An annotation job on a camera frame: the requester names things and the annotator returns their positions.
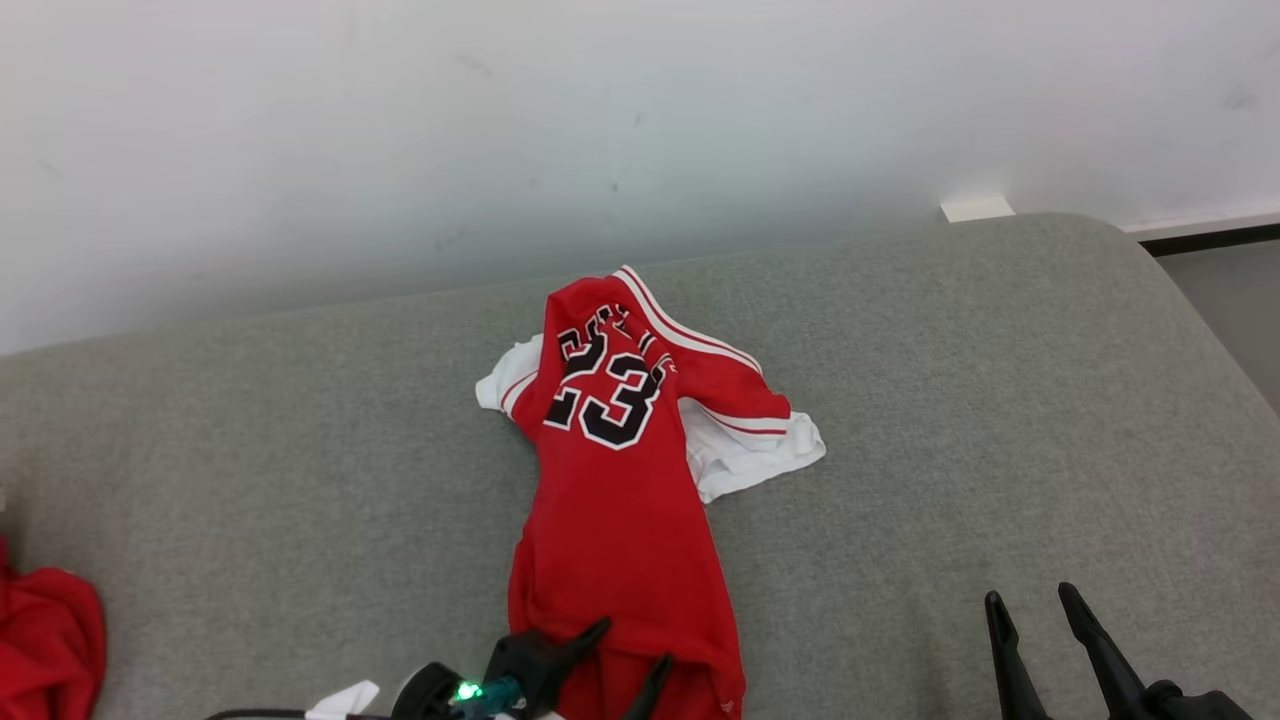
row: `red cloth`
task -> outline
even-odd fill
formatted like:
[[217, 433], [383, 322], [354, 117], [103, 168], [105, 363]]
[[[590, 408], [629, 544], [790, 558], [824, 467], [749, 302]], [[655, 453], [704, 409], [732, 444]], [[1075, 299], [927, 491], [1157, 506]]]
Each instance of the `red cloth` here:
[[655, 719], [740, 720], [737, 626], [677, 400], [698, 400], [748, 438], [785, 434], [791, 405], [749, 355], [666, 316], [627, 268], [550, 296], [536, 375], [504, 395], [541, 465], [512, 569], [511, 629], [563, 642], [613, 620], [561, 692], [559, 714], [622, 716], [671, 652]]
[[93, 585], [52, 568], [19, 575], [0, 537], [0, 720], [87, 720], [105, 671]]

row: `black clamp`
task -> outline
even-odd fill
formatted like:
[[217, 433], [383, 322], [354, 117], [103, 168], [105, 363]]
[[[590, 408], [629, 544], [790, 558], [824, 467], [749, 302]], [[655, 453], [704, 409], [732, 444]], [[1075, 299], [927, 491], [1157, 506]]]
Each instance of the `black clamp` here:
[[[1144, 689], [1138, 674], [1080, 597], [1080, 591], [1071, 583], [1061, 583], [1057, 596], [1071, 634], [1089, 653], [1110, 720], [1252, 720], [1221, 691], [1184, 697], [1183, 691], [1169, 680]], [[987, 593], [987, 630], [1004, 720], [1051, 720], [1018, 655], [1018, 629], [996, 591]]]
[[[480, 685], [433, 662], [410, 678], [396, 698], [392, 717], [485, 720], [502, 712], [516, 720], [543, 717], [559, 705], [564, 682], [591, 656], [611, 624], [602, 618], [563, 646], [556, 646], [538, 630], [507, 635], [494, 644]], [[640, 693], [618, 720], [649, 720], [673, 664], [669, 653], [654, 664]]]

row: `white fabric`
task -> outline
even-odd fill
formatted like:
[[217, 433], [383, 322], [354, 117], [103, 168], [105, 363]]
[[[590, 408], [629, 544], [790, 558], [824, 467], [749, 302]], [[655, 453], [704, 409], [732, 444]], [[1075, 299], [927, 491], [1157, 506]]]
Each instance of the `white fabric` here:
[[306, 712], [307, 720], [346, 720], [347, 715], [358, 715], [378, 697], [378, 685], [362, 680], [344, 691], [321, 700]]
[[681, 397], [678, 405], [685, 456], [703, 502], [799, 470], [827, 454], [818, 427], [804, 413], [791, 413], [785, 434], [758, 436], [716, 421], [691, 397]]
[[535, 334], [529, 342], [517, 342], [508, 350], [493, 373], [476, 383], [476, 402], [485, 410], [500, 410], [511, 416], [516, 400], [538, 373], [538, 361], [543, 352], [543, 333]]
[[[541, 346], [543, 336], [536, 334], [508, 350], [493, 373], [476, 383], [480, 407], [500, 410], [509, 416], [516, 398], [535, 377]], [[804, 413], [791, 413], [786, 420], [728, 418], [707, 410], [690, 397], [680, 398], [677, 405], [685, 425], [685, 457], [703, 502], [799, 470], [827, 452], [817, 425]], [[728, 425], [785, 432], [754, 434]]]

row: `gray fabric surface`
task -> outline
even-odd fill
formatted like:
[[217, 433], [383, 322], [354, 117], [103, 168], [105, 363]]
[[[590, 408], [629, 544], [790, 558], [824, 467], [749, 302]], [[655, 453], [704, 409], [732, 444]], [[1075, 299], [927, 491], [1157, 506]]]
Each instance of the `gray fabric surface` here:
[[[709, 507], [748, 717], [998, 716], [991, 588], [1048, 711], [1102, 717], [1062, 579], [1148, 682], [1280, 715], [1280, 421], [1137, 245], [1041, 215], [643, 274], [829, 447]], [[97, 716], [481, 671], [538, 469], [472, 383], [562, 283], [0, 359], [0, 523], [97, 583]]]

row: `basketball jersey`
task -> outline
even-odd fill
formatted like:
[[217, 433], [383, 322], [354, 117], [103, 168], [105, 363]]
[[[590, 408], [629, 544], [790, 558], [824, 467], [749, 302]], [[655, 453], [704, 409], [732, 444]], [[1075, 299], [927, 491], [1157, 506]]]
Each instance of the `basketball jersey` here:
[[561, 693], [567, 720], [613, 720], [676, 657], [655, 720], [736, 720], [746, 683], [703, 502], [822, 457], [809, 416], [754, 357], [663, 313], [631, 268], [548, 297], [543, 333], [476, 384], [536, 445], [516, 548], [512, 632], [564, 642], [608, 615]]

